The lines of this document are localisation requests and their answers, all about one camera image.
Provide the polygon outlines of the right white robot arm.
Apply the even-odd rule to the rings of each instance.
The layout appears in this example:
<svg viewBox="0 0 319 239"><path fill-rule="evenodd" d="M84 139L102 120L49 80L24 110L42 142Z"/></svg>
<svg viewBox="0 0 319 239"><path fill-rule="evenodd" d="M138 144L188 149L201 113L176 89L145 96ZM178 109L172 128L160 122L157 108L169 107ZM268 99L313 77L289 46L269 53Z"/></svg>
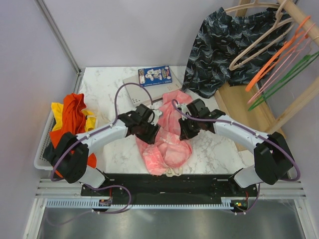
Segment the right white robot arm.
<svg viewBox="0 0 319 239"><path fill-rule="evenodd" d="M274 185L279 180L289 180L287 173L294 166L294 159L282 134L268 134L247 127L215 109L211 111L201 99L189 104L172 101L181 114L180 139L196 137L200 131L209 131L245 147L254 156L254 165L236 171L228 183L228 190L240 196L246 188L259 183Z"/></svg>

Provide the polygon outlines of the pink patterned shorts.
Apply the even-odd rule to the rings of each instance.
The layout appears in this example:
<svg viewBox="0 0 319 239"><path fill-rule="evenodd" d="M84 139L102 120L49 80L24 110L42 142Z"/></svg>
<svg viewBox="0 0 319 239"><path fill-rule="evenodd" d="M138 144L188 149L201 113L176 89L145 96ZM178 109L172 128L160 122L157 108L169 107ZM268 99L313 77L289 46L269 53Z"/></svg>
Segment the pink patterned shorts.
<svg viewBox="0 0 319 239"><path fill-rule="evenodd" d="M159 119L160 129L156 135L154 144L147 144L136 138L137 147L145 163L147 171L151 175L168 177L182 174L182 166L192 155L191 144L187 140L180 140L180 125L178 113L171 101L188 104L192 102L190 95L182 91L174 91L163 94L163 104L159 110L163 116Z"/></svg>

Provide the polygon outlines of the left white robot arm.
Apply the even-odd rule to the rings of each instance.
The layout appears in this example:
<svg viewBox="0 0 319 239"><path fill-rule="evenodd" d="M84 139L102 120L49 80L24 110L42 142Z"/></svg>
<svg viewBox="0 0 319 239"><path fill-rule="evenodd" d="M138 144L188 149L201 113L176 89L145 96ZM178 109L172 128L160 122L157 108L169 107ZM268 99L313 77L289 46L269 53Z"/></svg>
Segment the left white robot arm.
<svg viewBox="0 0 319 239"><path fill-rule="evenodd" d="M43 157L53 167L62 158L55 174L60 174L70 184L87 184L97 195L104 196L109 192L109 183L99 169L88 165L89 156L105 145L130 135L147 144L154 144L162 115L162 111L140 104L134 111L118 115L115 123L77 135L65 133L56 147L48 146L45 149Z"/></svg>

